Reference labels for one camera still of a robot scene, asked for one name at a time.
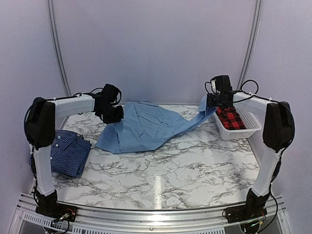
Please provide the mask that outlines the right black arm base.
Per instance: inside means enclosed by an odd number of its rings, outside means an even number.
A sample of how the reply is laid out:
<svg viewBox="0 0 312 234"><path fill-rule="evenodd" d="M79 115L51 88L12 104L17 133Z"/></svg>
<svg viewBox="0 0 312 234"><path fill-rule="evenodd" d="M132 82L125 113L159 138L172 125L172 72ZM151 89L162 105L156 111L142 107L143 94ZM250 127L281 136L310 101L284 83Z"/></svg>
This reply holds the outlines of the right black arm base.
<svg viewBox="0 0 312 234"><path fill-rule="evenodd" d="M269 197L270 194L257 196L251 189L249 189L245 204L226 208L222 212L222 216L227 219L228 223L263 217L267 214L266 202Z"/></svg>

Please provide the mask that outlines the light blue long sleeve shirt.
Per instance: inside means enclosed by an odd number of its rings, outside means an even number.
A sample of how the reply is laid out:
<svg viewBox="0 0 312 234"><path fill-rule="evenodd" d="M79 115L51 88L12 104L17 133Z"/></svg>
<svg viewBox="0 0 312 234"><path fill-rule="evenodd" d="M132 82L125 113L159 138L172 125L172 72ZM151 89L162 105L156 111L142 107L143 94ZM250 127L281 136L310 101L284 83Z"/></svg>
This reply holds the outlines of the light blue long sleeve shirt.
<svg viewBox="0 0 312 234"><path fill-rule="evenodd" d="M124 118L105 126L96 148L113 154L152 151L176 135L191 131L210 118L216 111L209 107L204 96L198 114L191 120L177 112L148 102L127 102L123 106Z"/></svg>

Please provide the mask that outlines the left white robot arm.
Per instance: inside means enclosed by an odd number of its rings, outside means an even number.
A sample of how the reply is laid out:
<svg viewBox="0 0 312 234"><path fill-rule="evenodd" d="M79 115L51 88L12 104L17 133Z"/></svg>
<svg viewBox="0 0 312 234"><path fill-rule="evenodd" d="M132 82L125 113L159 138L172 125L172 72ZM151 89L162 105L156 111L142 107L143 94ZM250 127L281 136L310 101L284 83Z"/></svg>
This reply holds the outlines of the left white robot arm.
<svg viewBox="0 0 312 234"><path fill-rule="evenodd" d="M24 117L24 132L32 146L35 159L37 191L42 196L55 192L52 180L50 152L55 138L56 120L75 114L93 112L103 123L120 122L124 117L122 92L105 84L98 93L81 93L71 97L42 98L33 100Z"/></svg>

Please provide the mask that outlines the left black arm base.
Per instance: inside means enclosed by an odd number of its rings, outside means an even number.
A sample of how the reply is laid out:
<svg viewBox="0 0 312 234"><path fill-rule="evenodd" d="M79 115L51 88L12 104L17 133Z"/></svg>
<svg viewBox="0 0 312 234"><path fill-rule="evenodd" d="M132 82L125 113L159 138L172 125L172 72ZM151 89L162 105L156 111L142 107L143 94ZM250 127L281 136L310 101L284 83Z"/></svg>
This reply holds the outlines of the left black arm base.
<svg viewBox="0 0 312 234"><path fill-rule="evenodd" d="M59 203L56 190L54 190L53 193L47 196L44 196L39 192L35 192L34 200L37 204L37 214L54 218L57 221L61 221L61 219L66 219L69 222L74 222L76 219L77 207Z"/></svg>

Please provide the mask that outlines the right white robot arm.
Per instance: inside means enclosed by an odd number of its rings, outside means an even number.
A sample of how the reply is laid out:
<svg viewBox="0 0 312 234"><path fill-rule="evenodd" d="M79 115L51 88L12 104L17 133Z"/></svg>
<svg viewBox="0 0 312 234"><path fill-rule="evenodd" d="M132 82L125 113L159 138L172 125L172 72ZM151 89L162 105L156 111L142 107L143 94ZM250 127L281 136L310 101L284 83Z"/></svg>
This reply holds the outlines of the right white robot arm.
<svg viewBox="0 0 312 234"><path fill-rule="evenodd" d="M270 186L277 177L280 160L284 151L292 144L295 135L295 122L288 102L276 101L234 90L228 75L220 75L208 82L211 92L207 94L209 107L235 107L264 117L262 138L264 143L260 171L251 188L251 194L262 198L270 193Z"/></svg>

